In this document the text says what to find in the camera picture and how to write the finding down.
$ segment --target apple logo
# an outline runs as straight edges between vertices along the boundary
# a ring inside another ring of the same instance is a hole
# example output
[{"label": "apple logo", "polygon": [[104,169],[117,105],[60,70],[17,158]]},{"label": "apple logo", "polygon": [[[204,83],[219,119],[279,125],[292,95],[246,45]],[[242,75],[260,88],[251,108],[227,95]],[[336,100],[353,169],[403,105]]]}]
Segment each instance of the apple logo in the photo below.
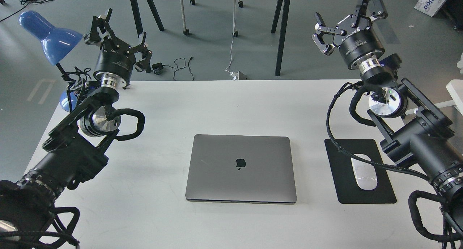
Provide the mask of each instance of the apple logo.
[{"label": "apple logo", "polygon": [[240,170],[241,168],[244,168],[245,166],[246,166],[246,161],[244,159],[236,160],[236,167],[238,168],[238,170]]}]

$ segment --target lamp shade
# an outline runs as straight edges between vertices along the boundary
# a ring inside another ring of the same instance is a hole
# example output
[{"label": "lamp shade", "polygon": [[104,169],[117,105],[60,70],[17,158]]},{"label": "lamp shade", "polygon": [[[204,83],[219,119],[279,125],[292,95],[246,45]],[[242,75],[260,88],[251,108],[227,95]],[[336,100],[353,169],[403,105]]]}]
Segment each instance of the lamp shade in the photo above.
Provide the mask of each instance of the lamp shade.
[{"label": "lamp shade", "polygon": [[20,15],[20,25],[41,41],[43,52],[53,66],[82,39],[82,34],[67,28],[55,28],[33,10]]}]

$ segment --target gray floor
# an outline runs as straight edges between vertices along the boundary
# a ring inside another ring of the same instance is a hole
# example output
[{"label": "gray floor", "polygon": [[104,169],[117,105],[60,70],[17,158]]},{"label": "gray floor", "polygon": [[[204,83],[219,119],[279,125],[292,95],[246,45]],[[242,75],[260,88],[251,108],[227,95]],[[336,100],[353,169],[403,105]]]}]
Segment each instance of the gray floor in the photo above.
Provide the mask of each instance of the gray floor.
[{"label": "gray floor", "polygon": [[[22,7],[19,0],[5,1],[7,4],[0,5],[0,18]],[[153,51],[152,63],[175,66],[174,59],[193,56],[190,66],[196,80],[230,80],[224,69],[230,62],[233,0],[196,0],[195,6],[185,0],[187,27],[192,33],[188,37],[182,33],[179,1],[154,0],[166,28],[161,32],[146,1],[139,0],[147,43]],[[335,25],[352,12],[357,0],[291,0],[280,77],[275,77],[278,33],[270,33],[276,0],[243,1],[245,7],[237,9],[239,37],[233,43],[231,71],[240,70],[251,80],[358,77],[357,71],[346,69],[337,52],[330,57],[320,54],[310,36],[314,12],[320,12],[327,25]],[[376,31],[386,55],[398,53],[402,57],[401,77],[411,79],[433,102],[447,101],[450,95],[445,85],[461,77],[456,63],[463,51],[463,35],[443,14],[431,18],[415,10],[416,2],[384,0],[389,17],[379,21],[383,24]],[[129,0],[57,0],[29,5],[25,10],[36,10],[55,26],[86,33],[91,18],[107,8],[114,10],[110,24],[116,36],[136,45]],[[20,27],[18,16],[0,22],[0,179],[13,181],[25,170],[66,86],[58,69],[45,59],[39,41]],[[98,53],[96,46],[80,43],[61,64],[67,71],[74,66],[93,68]],[[170,69],[161,75],[134,71],[132,81],[172,77]],[[176,79],[191,78],[183,69]],[[40,86],[32,94],[37,84]],[[461,115],[452,108],[445,112],[458,122],[454,128],[461,129]]]}]

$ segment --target cardboard box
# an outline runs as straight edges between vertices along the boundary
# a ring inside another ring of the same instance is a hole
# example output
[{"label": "cardboard box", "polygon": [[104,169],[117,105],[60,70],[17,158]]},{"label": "cardboard box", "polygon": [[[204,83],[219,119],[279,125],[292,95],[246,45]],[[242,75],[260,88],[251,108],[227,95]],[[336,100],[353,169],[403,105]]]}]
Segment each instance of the cardboard box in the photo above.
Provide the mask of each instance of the cardboard box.
[{"label": "cardboard box", "polygon": [[447,0],[418,0],[415,9],[428,16],[434,16]]}]

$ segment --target black table leg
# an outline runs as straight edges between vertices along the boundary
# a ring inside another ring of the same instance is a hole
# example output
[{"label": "black table leg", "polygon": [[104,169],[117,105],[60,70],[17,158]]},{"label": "black table leg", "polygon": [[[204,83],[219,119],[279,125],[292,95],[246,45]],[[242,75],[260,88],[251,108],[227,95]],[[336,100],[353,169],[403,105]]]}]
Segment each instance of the black table leg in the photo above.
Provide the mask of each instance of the black table leg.
[{"label": "black table leg", "polygon": [[280,41],[278,43],[278,55],[276,57],[275,76],[280,76],[281,61],[283,60],[283,48],[285,46],[286,25],[288,24],[289,2],[284,0],[283,16],[281,17]]},{"label": "black table leg", "polygon": [[154,20],[156,20],[157,27],[159,28],[159,31],[164,31],[164,25],[162,25],[161,18],[159,17],[159,14],[157,13],[157,9],[154,5],[153,0],[146,0],[148,2],[149,8],[151,9],[151,13],[153,13]]},{"label": "black table leg", "polygon": [[143,32],[142,19],[140,18],[139,4],[137,0],[130,0],[130,5],[132,5],[133,19],[135,21],[135,27],[137,28],[137,35],[140,35]]},{"label": "black table leg", "polygon": [[278,0],[276,2],[275,16],[273,16],[272,34],[275,33],[276,25],[278,25],[278,19],[280,18],[281,5],[283,5],[283,0]]}]

